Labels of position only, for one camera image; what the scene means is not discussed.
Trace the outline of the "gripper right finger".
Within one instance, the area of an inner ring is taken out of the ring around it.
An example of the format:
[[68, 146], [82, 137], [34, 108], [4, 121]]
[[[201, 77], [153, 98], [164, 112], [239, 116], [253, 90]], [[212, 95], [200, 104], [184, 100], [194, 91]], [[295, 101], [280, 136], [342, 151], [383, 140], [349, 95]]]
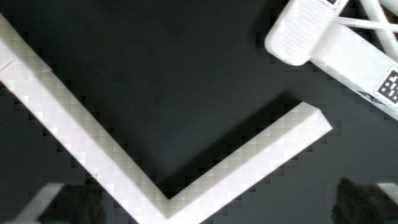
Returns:
[[383, 192], [381, 209], [384, 214], [398, 214], [398, 184], [379, 183], [377, 187]]

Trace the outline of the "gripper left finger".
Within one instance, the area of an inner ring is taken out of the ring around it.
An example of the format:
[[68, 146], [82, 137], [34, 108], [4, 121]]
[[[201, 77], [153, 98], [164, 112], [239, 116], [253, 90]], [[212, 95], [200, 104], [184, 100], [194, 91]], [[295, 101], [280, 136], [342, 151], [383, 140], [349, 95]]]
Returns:
[[49, 183], [43, 186], [17, 218], [2, 224], [41, 224], [38, 219], [61, 193], [63, 187], [63, 183]]

